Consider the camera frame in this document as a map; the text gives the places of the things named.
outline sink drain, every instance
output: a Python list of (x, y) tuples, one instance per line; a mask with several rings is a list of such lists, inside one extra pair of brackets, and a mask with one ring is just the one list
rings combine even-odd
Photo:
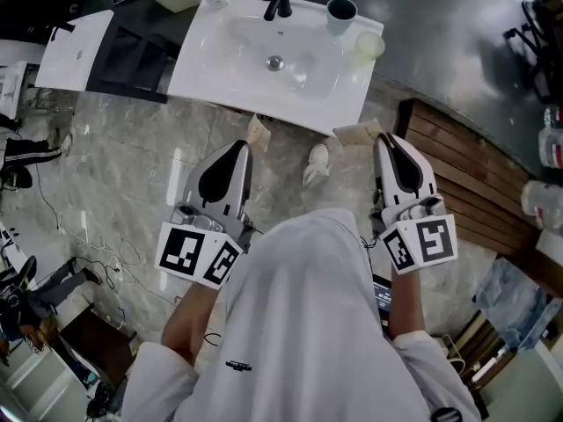
[(270, 56), (266, 59), (266, 66), (268, 70), (272, 70), (272, 72), (277, 72), (278, 70), (282, 70), (285, 66), (285, 62), (283, 62), (283, 58), (278, 55)]

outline tile floor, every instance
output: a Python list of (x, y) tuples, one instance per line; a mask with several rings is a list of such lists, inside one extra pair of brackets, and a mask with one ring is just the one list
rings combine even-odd
[[(398, 101), (371, 91), (361, 120), (377, 117), (391, 130)], [(36, 185), (4, 193), (3, 211), (25, 213), (53, 234), (63, 255), (78, 255), (116, 266), (126, 265), (121, 280), (109, 270), (114, 290), (96, 288), (99, 308), (122, 319), (142, 339), (159, 339), (173, 304), (186, 283), (154, 267), (158, 233), (170, 219), (191, 169), (213, 149), (245, 137), (249, 117), (197, 102), (172, 99), (167, 105), (95, 93), (78, 97), (74, 116), (30, 118), (20, 133), (27, 139), (57, 143), (72, 133), (68, 157), (40, 164), (40, 182), (55, 216)], [(265, 231), (303, 213), (302, 170), (310, 148), (325, 142), (331, 175), (354, 211), (360, 232), (371, 238), (368, 215), (374, 191), (369, 148), (341, 147), (335, 139), (281, 122), (265, 122), (272, 132), (267, 153), (254, 153), (251, 201), (247, 213)], [(172, 162), (179, 162), (178, 183), (169, 183)], [(374, 272), (389, 278), (391, 264), (383, 247), (371, 252)], [(494, 254), (460, 242), (459, 260), (423, 272), (423, 306), (430, 332), (454, 334), (472, 316), (471, 298)], [(92, 265), (103, 275), (100, 264)]]

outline gray cup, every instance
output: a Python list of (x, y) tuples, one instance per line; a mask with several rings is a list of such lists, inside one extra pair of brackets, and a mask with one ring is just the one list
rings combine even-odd
[(326, 4), (326, 27), (333, 36), (342, 35), (354, 20), (358, 9), (350, 0), (331, 0)]

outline black pants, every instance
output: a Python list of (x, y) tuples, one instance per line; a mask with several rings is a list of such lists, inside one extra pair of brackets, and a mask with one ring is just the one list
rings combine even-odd
[(50, 316), (51, 308), (59, 306), (72, 291), (86, 281), (84, 272), (76, 273), (63, 281), (70, 273), (69, 264), (64, 264), (39, 289), (27, 293), (27, 300), (37, 316)]

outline sink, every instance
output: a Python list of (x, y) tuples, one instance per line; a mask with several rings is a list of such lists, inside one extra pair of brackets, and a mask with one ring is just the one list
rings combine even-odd
[(326, 29), (325, 6), (290, 0), (288, 18), (263, 19), (268, 2), (201, 4), (172, 73), (168, 95), (265, 114), (332, 135), (355, 124), (374, 62), (357, 64), (355, 39), (384, 26), (356, 17), (340, 37)]

